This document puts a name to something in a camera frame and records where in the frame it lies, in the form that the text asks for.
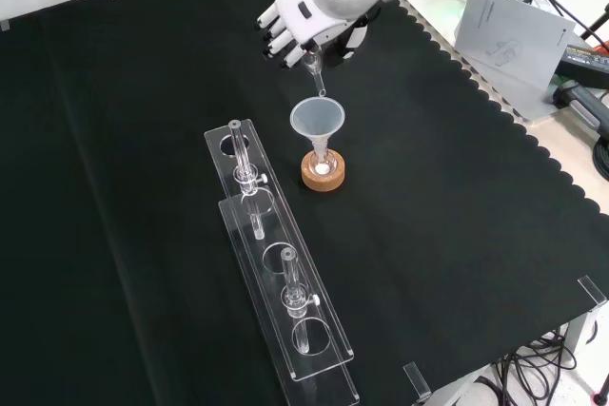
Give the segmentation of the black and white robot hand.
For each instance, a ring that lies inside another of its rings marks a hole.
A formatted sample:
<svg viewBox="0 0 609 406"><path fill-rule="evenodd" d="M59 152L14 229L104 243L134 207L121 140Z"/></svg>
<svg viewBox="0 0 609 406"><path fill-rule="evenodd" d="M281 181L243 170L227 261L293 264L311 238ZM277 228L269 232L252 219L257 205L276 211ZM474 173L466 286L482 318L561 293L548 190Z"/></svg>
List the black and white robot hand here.
<svg viewBox="0 0 609 406"><path fill-rule="evenodd" d="M256 21L265 56L294 68L327 51L339 63L363 43L369 24L389 0L275 0Z"/></svg>

